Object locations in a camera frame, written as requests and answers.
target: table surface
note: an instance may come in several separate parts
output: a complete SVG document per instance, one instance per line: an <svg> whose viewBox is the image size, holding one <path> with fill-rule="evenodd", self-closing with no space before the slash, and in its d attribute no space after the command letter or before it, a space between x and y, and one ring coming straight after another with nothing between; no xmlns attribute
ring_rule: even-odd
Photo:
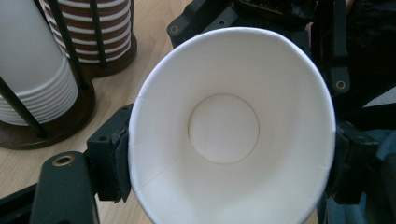
<svg viewBox="0 0 396 224"><path fill-rule="evenodd" d="M96 106L92 119L72 137L36 150L0 147L0 198L37 182L41 165L65 151L84 151L87 139L119 108L133 103L146 77L172 48L167 25L191 0L135 0L134 35L137 56L122 72L92 81ZM101 223L151 223L131 192L126 203L97 201ZM315 212L305 223L317 223Z"/></svg>

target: white cup stack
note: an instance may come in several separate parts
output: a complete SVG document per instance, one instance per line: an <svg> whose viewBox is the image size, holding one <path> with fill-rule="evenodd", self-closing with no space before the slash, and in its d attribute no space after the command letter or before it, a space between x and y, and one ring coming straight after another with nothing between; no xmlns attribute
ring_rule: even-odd
<svg viewBox="0 0 396 224"><path fill-rule="evenodd" d="M69 63L31 0L0 1L0 76L39 123L66 113L78 97ZM26 126L0 96L0 120Z"/></svg>
<svg viewBox="0 0 396 224"><path fill-rule="evenodd" d="M54 33L55 40L69 57L64 40L51 12L48 0L40 0L43 11ZM81 63L99 63L89 0L58 0L68 32ZM104 41L106 61L120 58L131 47L131 1L99 0L98 14Z"/></svg>

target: wooden table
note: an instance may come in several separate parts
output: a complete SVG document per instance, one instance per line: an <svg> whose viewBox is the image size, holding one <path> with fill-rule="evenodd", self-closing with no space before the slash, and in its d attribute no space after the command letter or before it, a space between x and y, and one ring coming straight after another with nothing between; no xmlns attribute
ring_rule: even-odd
<svg viewBox="0 0 396 224"><path fill-rule="evenodd" d="M96 106L86 126L72 137L36 150L0 147L0 198L37 182L41 165L61 152L84 151L87 139L119 108L133 103L146 77L169 52L172 45L167 25L191 0L135 0L134 34L137 56L134 62L112 77L93 80ZM101 223L151 223L131 192L126 203L98 201ZM306 223L317 223L315 213Z"/></svg>

